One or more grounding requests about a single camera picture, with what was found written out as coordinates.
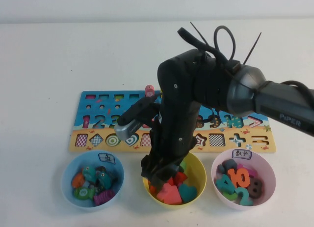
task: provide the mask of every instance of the wooden puzzle board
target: wooden puzzle board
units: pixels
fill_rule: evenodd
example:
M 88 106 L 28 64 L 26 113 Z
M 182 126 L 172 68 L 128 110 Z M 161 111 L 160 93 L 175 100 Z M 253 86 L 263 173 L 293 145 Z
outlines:
M 141 127 L 126 141 L 120 141 L 113 129 L 117 118 L 144 96 L 145 91 L 84 91 L 79 101 L 69 151 L 97 149 L 111 152 L 149 152 L 150 128 Z M 199 118 L 206 119 L 211 114 L 211 110 L 201 107 Z M 197 123 L 194 135 L 198 143 L 192 152 L 223 152 L 232 148 L 267 153 L 276 151 L 266 116 L 253 113 L 240 118 L 225 112 L 220 112 L 219 115 L 221 121 L 215 116 L 209 123 Z

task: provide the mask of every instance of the pink bowl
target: pink bowl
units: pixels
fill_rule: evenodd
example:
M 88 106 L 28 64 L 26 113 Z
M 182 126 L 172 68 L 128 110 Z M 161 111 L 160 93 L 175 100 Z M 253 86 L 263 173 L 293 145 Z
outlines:
M 217 166 L 222 164 L 223 161 L 231 158 L 234 159 L 237 164 L 242 164 L 248 169 L 255 170 L 258 173 L 258 177 L 263 181 L 263 194 L 259 199 L 254 200 L 253 206 L 242 206 L 229 201 L 215 186 L 214 180 L 216 177 Z M 247 149 L 230 149 L 220 153 L 211 166 L 211 181 L 219 199 L 228 207 L 236 210 L 248 210 L 265 203 L 271 198 L 276 188 L 276 177 L 270 164 L 259 154 Z

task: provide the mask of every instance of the black robotic arm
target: black robotic arm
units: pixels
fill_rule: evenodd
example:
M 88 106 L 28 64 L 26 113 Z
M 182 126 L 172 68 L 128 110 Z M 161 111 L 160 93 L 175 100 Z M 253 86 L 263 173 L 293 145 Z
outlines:
M 228 28 L 224 28 L 234 38 Z M 144 123 L 151 126 L 152 149 L 142 162 L 142 176 L 156 187 L 176 172 L 176 167 L 196 145 L 193 136 L 201 105 L 237 116 L 256 112 L 314 136 L 314 90 L 299 82 L 274 83 L 262 72 L 200 42 L 185 29 L 179 35 L 192 49 L 160 64 L 161 104 L 142 98 L 117 121 L 117 136 L 126 140 Z

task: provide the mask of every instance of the white table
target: white table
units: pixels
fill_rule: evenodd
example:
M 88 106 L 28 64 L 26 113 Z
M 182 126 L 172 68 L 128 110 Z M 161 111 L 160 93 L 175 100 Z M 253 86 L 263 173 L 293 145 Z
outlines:
M 262 31 L 248 64 L 269 80 L 314 88 L 314 20 L 195 22 L 209 43 L 221 24 L 234 33 L 235 59 L 245 59 Z M 230 210 L 215 196 L 210 168 L 217 154 L 197 154 L 208 183 L 182 210 L 165 210 L 144 191 L 144 154 L 117 154 L 125 184 L 110 208 L 84 213 L 63 199 L 60 177 L 76 156 L 67 147 L 80 93 L 158 88 L 158 65 L 191 48 L 178 36 L 180 27 L 195 34 L 188 22 L 0 25 L 0 226 L 314 225 L 314 140 L 273 120 L 277 152 L 262 156 L 274 168 L 277 189 L 252 211 Z M 229 56 L 231 41 L 223 31 L 219 36 Z

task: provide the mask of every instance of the orange number 10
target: orange number 10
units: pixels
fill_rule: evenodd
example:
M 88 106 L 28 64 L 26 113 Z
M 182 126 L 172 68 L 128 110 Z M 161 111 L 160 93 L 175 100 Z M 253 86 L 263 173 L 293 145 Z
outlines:
M 246 168 L 240 168 L 236 173 L 235 169 L 230 169 L 228 170 L 228 175 L 235 187 L 246 188 L 250 185 L 250 175 Z

